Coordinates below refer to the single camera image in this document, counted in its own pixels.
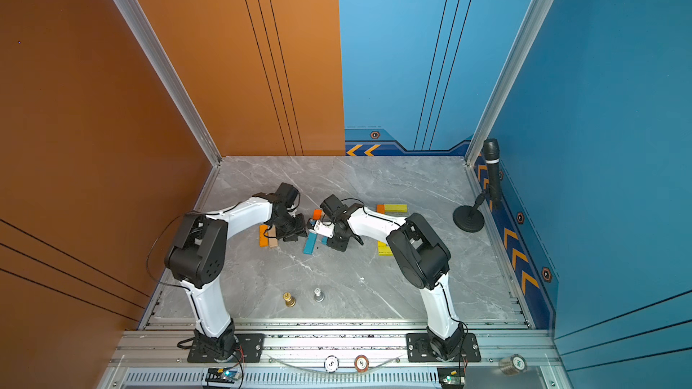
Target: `blue block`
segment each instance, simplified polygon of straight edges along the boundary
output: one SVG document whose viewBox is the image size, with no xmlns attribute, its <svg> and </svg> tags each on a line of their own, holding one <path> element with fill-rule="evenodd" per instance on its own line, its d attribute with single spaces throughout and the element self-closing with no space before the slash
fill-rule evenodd
<svg viewBox="0 0 692 389">
<path fill-rule="evenodd" d="M 310 233 L 307 236 L 307 241 L 305 242 L 305 247 L 303 248 L 303 254 L 312 254 L 315 249 L 315 241 L 317 240 L 317 235 L 315 233 Z"/>
</svg>

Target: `orange wall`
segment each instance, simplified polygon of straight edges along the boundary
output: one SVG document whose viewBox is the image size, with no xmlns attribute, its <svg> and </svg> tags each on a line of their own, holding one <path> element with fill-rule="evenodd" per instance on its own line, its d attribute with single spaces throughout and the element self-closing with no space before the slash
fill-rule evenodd
<svg viewBox="0 0 692 389">
<path fill-rule="evenodd" d="M 210 165 L 112 0 L 0 15 L 2 385 L 92 388 Z"/>
<path fill-rule="evenodd" d="M 138 0 L 222 155 L 343 155 L 338 0 Z"/>
</svg>

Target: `round stand base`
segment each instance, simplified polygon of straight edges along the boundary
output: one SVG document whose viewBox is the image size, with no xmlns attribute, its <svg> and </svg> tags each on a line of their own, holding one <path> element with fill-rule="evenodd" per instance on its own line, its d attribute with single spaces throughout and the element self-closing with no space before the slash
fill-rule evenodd
<svg viewBox="0 0 692 389">
<path fill-rule="evenodd" d="M 478 209 L 474 209 L 471 206 L 457 207 L 454 210 L 454 214 L 452 214 L 452 219 L 457 227 L 469 233 L 480 231 L 485 225 L 483 214 L 480 213 Z"/>
</svg>

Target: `yellow block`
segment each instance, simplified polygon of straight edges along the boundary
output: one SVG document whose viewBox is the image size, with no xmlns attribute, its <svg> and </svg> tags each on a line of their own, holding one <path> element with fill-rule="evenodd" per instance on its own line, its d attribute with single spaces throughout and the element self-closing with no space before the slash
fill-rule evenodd
<svg viewBox="0 0 692 389">
<path fill-rule="evenodd" d="M 385 212 L 408 212 L 408 204 L 385 204 Z"/>
<path fill-rule="evenodd" d="M 260 228 L 259 228 L 259 233 L 260 233 L 259 244 L 260 245 L 259 246 L 261 246 L 262 248 L 264 248 L 265 246 L 269 246 L 269 239 L 264 235 L 264 232 L 268 228 L 269 228 L 269 226 L 266 226 L 264 224 L 260 224 Z"/>
<path fill-rule="evenodd" d="M 379 255 L 393 255 L 392 249 L 387 246 L 384 242 L 377 241 L 377 254 Z"/>
</svg>

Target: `vent grille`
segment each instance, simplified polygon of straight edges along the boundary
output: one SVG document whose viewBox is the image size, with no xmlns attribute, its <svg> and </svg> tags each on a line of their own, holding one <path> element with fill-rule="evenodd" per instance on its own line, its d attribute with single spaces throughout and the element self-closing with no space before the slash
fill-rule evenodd
<svg viewBox="0 0 692 389">
<path fill-rule="evenodd" d="M 130 367 L 125 377 L 126 387 L 148 386 L 155 388 L 199 388 L 206 385 L 206 367 Z M 306 372 L 285 370 L 276 367 L 253 367 L 246 370 L 243 389 L 251 388 L 324 388 L 353 387 L 439 387 L 437 369 L 434 367 L 397 367 L 369 374 L 336 372 L 316 375 Z"/>
</svg>

